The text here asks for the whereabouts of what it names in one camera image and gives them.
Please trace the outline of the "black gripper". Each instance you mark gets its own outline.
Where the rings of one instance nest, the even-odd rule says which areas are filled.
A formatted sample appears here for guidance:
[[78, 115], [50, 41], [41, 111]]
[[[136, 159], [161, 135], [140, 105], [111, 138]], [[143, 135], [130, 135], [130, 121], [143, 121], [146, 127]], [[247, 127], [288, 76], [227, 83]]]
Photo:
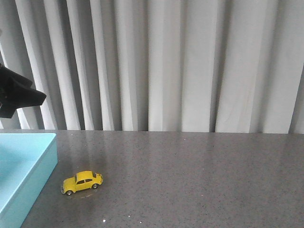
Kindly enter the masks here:
[[0, 116], [12, 118], [15, 111], [23, 107], [40, 106], [47, 95], [31, 88], [33, 82], [0, 66]]

